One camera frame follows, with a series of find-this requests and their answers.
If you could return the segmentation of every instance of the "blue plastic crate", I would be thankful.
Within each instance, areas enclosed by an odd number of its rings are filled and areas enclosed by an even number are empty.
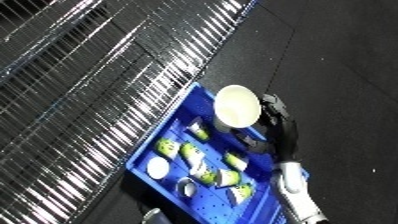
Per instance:
[[[242,173],[243,183],[254,183],[255,193],[238,206],[232,206],[228,200],[227,188],[218,189],[197,184],[198,191],[193,198],[181,198],[175,191],[177,181],[189,176],[189,167],[178,155],[170,164],[170,172],[162,180],[153,180],[146,173],[148,161],[158,156],[155,152],[155,143],[165,137],[178,142],[190,141],[206,153],[205,162],[212,168],[225,168],[222,156],[226,150],[245,151],[244,146],[231,134],[223,134],[214,130],[213,120],[214,96],[199,84],[193,84],[186,98],[177,105],[164,122],[159,125],[147,140],[134,152],[126,163],[127,169],[134,175],[148,183],[176,206],[183,209],[200,223],[286,223],[280,212],[280,205],[270,194],[269,180],[271,177],[272,160],[269,155],[248,154],[249,166]],[[208,142],[197,140],[186,126],[197,116],[203,118],[210,129],[211,139]],[[255,139],[265,138],[253,128],[242,131]]]

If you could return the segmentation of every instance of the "white paper cup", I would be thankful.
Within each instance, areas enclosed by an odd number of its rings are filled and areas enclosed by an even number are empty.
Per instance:
[[[240,174],[233,170],[217,170],[216,184],[217,187],[228,187],[240,183]]]
[[[246,128],[256,123],[261,105],[248,88],[230,85],[217,93],[214,111],[214,126],[221,132],[229,132],[231,128]]]
[[[156,151],[170,160],[174,160],[180,150],[181,144],[171,139],[160,138],[156,142]]]
[[[231,187],[227,191],[228,199],[232,205],[236,206],[244,202],[249,197],[253,196],[254,189],[251,184],[243,184],[236,187]]]
[[[245,171],[249,163],[249,158],[247,156],[235,152],[226,152],[223,159],[226,164],[240,172]]]
[[[209,131],[203,125],[201,117],[195,118],[189,125],[188,129],[200,140],[207,141],[210,139]]]
[[[191,198],[196,194],[195,182],[189,177],[183,177],[177,182],[177,192],[180,196]]]
[[[213,172],[207,164],[202,161],[198,166],[193,167],[189,174],[205,185],[214,185],[216,173]]]
[[[170,165],[166,159],[162,157],[154,157],[149,160],[146,170],[152,179],[160,180],[167,176],[170,171]]]
[[[190,168],[199,166],[205,157],[204,152],[200,151],[198,147],[190,142],[185,142],[182,144],[180,154],[181,157],[188,163]]]

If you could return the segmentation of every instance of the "black floor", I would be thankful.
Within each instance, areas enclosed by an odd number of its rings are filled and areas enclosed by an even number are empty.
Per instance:
[[[285,101],[310,193],[332,223],[398,223],[397,27],[392,0],[260,1],[201,80]],[[83,222],[138,223],[131,192],[155,194],[122,178]]]

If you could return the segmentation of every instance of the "metal grating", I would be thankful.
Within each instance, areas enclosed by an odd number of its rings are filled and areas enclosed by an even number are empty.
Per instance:
[[[73,220],[254,0],[0,0],[0,222]]]

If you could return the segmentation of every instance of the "wire shelf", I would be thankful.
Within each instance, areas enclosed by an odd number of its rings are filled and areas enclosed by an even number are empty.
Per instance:
[[[0,0],[0,220],[73,220],[249,0]]]

